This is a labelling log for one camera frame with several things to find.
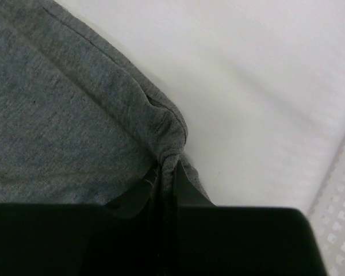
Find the grey shorts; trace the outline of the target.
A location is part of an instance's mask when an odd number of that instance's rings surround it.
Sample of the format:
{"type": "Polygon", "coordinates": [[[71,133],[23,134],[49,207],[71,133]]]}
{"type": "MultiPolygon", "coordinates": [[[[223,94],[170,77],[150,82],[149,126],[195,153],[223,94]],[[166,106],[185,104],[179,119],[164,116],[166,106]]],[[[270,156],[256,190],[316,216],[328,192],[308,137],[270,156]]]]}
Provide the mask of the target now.
{"type": "Polygon", "coordinates": [[[122,53],[54,1],[0,1],[0,202],[105,204],[160,169],[187,125],[122,53]]]}

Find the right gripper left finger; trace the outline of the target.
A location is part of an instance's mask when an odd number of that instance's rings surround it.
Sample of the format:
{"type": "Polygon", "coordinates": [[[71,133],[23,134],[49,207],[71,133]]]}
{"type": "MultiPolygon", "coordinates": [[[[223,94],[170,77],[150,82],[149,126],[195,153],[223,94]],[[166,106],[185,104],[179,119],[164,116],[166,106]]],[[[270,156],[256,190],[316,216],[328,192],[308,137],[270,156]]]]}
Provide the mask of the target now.
{"type": "Polygon", "coordinates": [[[0,204],[0,275],[155,275],[147,173],[105,205],[0,204]]]}

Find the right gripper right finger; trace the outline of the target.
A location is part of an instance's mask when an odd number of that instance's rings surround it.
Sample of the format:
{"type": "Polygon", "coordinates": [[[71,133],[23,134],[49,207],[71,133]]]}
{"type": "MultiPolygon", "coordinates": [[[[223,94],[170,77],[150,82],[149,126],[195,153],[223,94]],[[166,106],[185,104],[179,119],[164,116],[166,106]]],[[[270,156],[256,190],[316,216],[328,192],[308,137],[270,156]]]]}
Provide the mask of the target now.
{"type": "Polygon", "coordinates": [[[216,206],[174,170],[174,275],[326,275],[297,209],[216,206]]]}

